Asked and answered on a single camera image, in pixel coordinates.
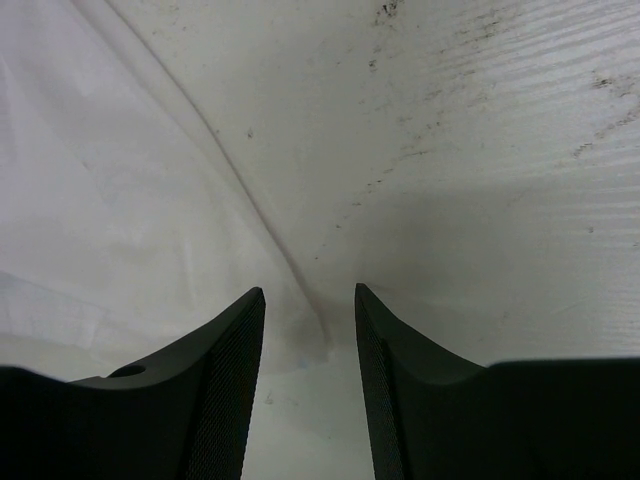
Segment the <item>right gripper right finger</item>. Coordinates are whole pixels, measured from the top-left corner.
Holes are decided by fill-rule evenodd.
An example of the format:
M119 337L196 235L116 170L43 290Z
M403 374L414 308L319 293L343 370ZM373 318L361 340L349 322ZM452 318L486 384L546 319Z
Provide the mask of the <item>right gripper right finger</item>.
M635 479L635 358L466 360L364 284L356 341L379 479Z

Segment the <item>white tank top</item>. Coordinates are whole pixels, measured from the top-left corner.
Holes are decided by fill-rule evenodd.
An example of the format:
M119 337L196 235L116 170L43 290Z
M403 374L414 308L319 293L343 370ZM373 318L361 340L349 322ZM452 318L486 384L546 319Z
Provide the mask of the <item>white tank top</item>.
M265 294L261 366L317 314L212 133L103 1L1 5L1 360L104 375Z

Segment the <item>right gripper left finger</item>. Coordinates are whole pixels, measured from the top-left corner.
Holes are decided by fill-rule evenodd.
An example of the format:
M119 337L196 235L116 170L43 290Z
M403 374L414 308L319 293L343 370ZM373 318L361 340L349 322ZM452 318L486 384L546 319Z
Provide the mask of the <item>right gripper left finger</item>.
M5 479L238 479L263 345L252 288L216 318L106 377L1 370Z

